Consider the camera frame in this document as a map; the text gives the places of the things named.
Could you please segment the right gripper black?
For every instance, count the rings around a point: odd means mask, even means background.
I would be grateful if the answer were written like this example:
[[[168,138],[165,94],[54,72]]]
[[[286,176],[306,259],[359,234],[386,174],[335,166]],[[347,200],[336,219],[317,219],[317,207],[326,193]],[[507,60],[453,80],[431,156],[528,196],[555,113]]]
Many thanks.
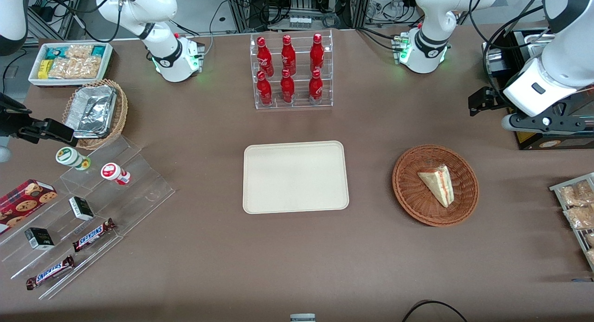
[[[12,156],[11,151],[4,143],[9,137],[32,142],[32,137],[21,134],[19,130],[31,125],[30,114],[32,111],[24,104],[13,100],[11,97],[0,95],[0,136],[1,136],[1,161],[6,162]]]

